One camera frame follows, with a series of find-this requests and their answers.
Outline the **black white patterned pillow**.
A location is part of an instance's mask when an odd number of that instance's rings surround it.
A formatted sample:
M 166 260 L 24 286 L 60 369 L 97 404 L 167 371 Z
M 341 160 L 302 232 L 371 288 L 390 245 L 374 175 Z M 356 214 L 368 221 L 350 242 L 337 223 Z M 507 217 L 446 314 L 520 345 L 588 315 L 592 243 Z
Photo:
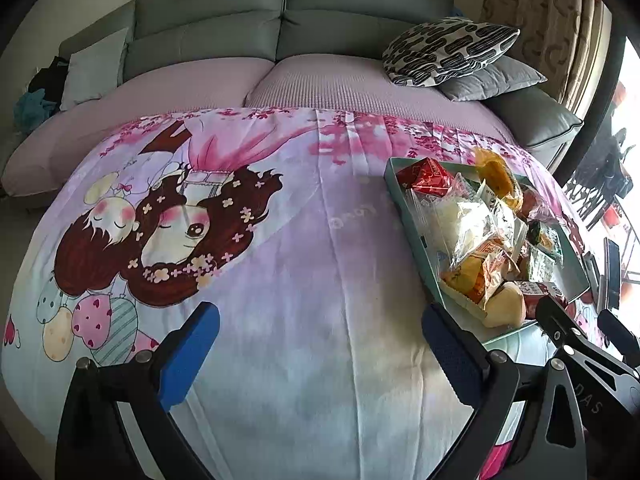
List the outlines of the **black white patterned pillow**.
M 400 34 L 383 52 L 383 68 L 398 86 L 436 87 L 497 61 L 516 43 L 520 33 L 509 25 L 448 16 Z

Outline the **jelly cup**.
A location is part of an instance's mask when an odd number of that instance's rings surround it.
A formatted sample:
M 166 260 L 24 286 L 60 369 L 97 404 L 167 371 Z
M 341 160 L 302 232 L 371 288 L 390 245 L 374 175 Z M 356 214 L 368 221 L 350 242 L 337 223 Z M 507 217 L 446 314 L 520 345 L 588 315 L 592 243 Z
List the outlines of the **jelly cup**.
M 486 302 L 485 312 L 485 327 L 521 327 L 526 318 L 526 305 L 521 289 L 513 282 L 505 282 Z

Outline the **cartoon print pink tablecloth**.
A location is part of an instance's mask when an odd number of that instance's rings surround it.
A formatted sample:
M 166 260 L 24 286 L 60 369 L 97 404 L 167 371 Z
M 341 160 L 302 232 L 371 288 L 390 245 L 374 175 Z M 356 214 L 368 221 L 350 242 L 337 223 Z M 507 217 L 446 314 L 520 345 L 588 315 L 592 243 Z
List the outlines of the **cartoon print pink tablecloth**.
M 393 157 L 498 153 L 562 220 L 515 145 L 393 116 L 210 108 L 142 117 L 74 162 L 14 283 L 1 371 L 49 440 L 76 362 L 154 350 L 202 301 L 219 335 L 174 414 L 221 479 L 423 479 L 469 412 L 422 336 Z

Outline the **pink snack packet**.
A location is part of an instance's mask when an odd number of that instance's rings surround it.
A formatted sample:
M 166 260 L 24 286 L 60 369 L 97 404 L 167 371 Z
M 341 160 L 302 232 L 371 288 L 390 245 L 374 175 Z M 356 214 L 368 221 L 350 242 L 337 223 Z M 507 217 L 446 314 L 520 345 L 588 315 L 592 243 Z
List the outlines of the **pink snack packet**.
M 522 187 L 523 203 L 518 218 L 526 223 L 539 221 L 544 223 L 553 223 L 556 221 L 556 215 L 546 202 L 546 200 L 531 186 L 524 185 Z

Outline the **pink sofa seat cover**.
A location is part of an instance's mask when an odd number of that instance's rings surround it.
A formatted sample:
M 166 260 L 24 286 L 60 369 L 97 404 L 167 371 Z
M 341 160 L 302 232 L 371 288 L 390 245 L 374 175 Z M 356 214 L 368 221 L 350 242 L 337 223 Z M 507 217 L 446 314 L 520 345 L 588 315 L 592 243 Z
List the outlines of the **pink sofa seat cover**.
M 211 58 L 137 76 L 104 98 L 48 119 L 1 170 L 11 196 L 57 191 L 108 130 L 143 116 L 207 107 L 301 106 L 392 115 L 472 131 L 506 143 L 506 124 L 477 101 L 452 102 L 437 89 L 392 84 L 381 62 L 334 54 L 303 54 L 273 63 L 262 58 Z

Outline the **white orange snack packet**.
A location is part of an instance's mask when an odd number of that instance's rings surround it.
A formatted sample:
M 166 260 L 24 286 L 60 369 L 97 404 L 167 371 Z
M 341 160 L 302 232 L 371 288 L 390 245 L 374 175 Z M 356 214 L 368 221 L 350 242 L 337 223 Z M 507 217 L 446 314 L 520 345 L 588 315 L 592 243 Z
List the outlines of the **white orange snack packet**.
M 495 239 L 510 255 L 519 252 L 526 240 L 527 224 L 497 197 L 485 181 L 480 184 L 476 196 L 485 203 L 494 219 Z

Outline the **green white corn packet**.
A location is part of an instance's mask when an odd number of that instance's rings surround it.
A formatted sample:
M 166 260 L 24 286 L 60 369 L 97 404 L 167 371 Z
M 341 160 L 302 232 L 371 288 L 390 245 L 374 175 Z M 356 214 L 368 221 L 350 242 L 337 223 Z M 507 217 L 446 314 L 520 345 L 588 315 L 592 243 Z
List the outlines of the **green white corn packet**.
M 529 281 L 550 282 L 564 260 L 559 233 L 547 223 L 533 220 L 528 225 L 527 244 Z

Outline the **light grey pillow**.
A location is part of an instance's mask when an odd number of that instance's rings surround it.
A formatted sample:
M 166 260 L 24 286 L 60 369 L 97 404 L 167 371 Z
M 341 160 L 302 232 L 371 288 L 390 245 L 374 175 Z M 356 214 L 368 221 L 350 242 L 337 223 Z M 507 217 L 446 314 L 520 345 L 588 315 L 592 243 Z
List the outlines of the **light grey pillow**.
M 122 83 L 129 28 L 119 29 L 70 56 L 61 112 L 99 100 Z

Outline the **red Rossi snack packet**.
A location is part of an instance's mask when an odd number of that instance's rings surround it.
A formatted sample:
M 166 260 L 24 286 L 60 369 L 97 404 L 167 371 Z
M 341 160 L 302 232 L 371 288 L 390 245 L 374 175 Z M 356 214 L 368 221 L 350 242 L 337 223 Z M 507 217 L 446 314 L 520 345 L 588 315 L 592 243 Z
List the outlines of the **red Rossi snack packet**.
M 399 185 L 425 195 L 444 197 L 451 188 L 452 175 L 435 159 L 425 157 L 396 174 Z

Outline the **red white striped packet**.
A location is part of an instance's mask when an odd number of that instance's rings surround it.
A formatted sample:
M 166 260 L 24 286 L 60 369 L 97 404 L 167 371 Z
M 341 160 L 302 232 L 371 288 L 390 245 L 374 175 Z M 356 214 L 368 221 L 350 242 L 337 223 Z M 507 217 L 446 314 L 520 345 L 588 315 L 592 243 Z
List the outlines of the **red white striped packet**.
M 563 309 L 570 304 L 559 287 L 551 282 L 515 282 L 525 302 L 526 318 L 536 318 L 537 304 L 541 299 L 550 297 Z

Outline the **beige barcode snack packet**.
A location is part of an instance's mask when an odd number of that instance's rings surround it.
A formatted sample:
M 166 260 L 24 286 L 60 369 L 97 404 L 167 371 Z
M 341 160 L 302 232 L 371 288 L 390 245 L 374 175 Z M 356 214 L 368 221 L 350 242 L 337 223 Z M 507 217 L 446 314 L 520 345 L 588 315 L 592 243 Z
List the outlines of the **beige barcode snack packet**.
M 518 273 L 518 266 L 499 243 L 486 240 L 472 250 L 460 263 L 442 271 L 439 283 L 445 292 L 465 307 L 474 304 L 485 311 L 489 299 L 506 279 Z

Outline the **teal cloth pile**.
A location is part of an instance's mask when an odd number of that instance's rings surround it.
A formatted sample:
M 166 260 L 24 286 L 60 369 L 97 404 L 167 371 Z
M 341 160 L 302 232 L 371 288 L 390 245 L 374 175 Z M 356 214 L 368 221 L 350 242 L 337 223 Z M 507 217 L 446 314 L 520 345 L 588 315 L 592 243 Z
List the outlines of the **teal cloth pile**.
M 14 105 L 14 126 L 21 133 L 31 134 L 57 111 L 58 103 L 46 98 L 46 90 L 27 91 Z

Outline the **teal rimmed white tray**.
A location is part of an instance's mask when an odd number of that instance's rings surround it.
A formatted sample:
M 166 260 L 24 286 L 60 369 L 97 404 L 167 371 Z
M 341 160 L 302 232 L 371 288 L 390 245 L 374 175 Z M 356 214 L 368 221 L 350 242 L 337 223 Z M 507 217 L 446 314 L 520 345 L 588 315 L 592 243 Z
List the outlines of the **teal rimmed white tray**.
M 415 161 L 392 157 L 384 178 L 399 212 L 414 261 L 423 284 L 433 299 L 442 304 L 454 320 L 483 344 L 493 342 L 534 325 L 526 318 L 518 324 L 513 315 L 508 324 L 487 312 L 489 303 L 506 292 L 500 287 L 510 281 L 533 286 L 543 282 L 562 292 L 570 304 L 589 288 L 585 270 L 570 240 L 560 226 L 552 226 L 559 240 L 561 258 L 551 263 L 550 278 L 520 280 L 516 260 L 527 245 L 533 228 L 493 196 L 472 166 L 442 166 L 451 174 L 451 186 L 444 196 L 421 194 L 399 181 L 401 170 Z

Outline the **clear white pastry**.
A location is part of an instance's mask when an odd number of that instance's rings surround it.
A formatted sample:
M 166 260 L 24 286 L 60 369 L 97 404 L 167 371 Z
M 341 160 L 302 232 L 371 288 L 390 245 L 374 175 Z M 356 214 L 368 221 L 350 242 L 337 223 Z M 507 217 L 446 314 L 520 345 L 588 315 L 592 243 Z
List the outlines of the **clear white pastry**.
M 408 202 L 413 206 L 413 219 L 427 251 L 448 268 L 496 234 L 488 207 L 477 198 L 456 192 L 437 197 L 409 191 Z

